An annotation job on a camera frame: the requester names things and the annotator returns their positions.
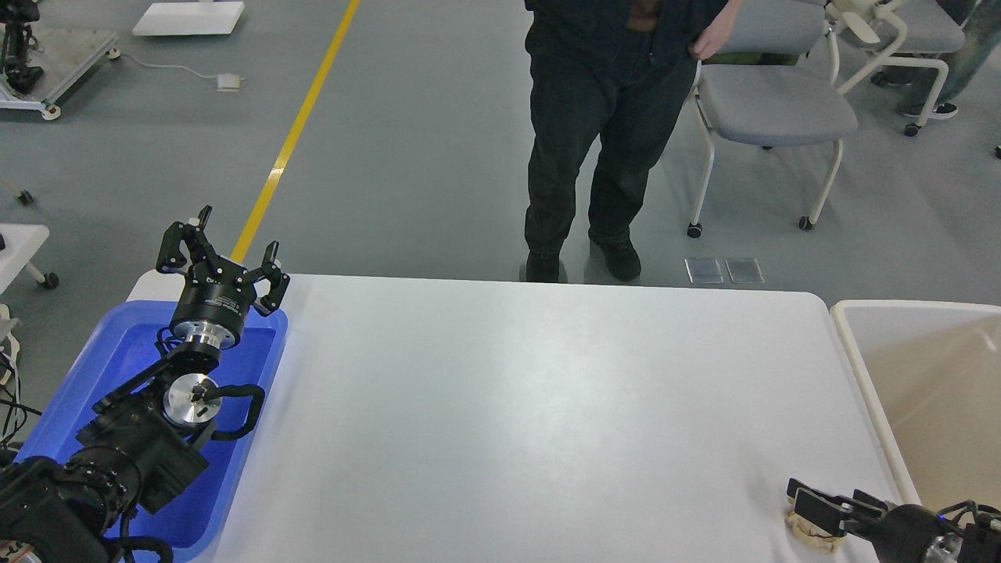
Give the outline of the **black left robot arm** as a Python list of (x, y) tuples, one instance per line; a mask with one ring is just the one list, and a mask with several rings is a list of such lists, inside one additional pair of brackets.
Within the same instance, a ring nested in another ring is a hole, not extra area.
[(278, 242), (248, 270), (216, 253), (205, 235), (211, 206), (165, 231), (155, 268), (182, 274), (178, 306), (160, 358), (93, 405), (66, 462), (26, 457), (2, 470), (4, 562), (132, 562), (139, 551), (171, 562), (165, 540), (133, 536), (139, 509), (154, 514), (192, 485), (210, 463), (208, 442), (250, 434), (266, 393), (247, 382), (219, 385), (211, 371), (241, 342), (251, 310), (279, 309), (290, 277)]

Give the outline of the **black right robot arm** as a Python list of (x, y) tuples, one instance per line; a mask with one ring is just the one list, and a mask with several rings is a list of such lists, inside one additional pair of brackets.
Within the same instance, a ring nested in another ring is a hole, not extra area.
[(962, 501), (933, 511), (893, 504), (861, 489), (833, 495), (791, 479), (791, 515), (823, 540), (856, 536), (869, 542), (880, 562), (997, 562), (999, 509)]

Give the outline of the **person's hand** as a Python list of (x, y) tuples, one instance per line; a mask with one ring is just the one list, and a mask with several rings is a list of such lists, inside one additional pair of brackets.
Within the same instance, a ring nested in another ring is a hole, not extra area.
[(687, 50), (691, 57), (705, 61), (715, 56), (727, 43), (743, 1), (727, 1), (705, 29), (690, 43)]

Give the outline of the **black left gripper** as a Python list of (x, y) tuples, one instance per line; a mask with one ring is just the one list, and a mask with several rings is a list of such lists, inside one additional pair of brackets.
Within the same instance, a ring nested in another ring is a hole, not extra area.
[[(291, 278), (280, 267), (278, 240), (268, 243), (260, 266), (253, 270), (240, 264), (221, 266), (221, 257), (205, 235), (212, 210), (204, 206), (196, 217), (166, 228), (156, 271), (185, 275), (185, 288), (169, 324), (172, 336), (187, 342), (202, 339), (227, 350), (241, 342), (250, 307), (261, 317), (271, 316), (285, 298)], [(258, 282), (267, 282), (265, 293), (255, 289)]]

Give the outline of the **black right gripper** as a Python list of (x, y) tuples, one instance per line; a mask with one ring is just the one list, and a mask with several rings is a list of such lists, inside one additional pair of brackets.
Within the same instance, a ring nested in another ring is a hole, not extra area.
[(829, 494), (790, 478), (793, 529), (807, 538), (870, 538), (880, 562), (957, 562), (963, 539), (944, 517), (914, 504), (890, 503), (861, 489), (851, 496)]

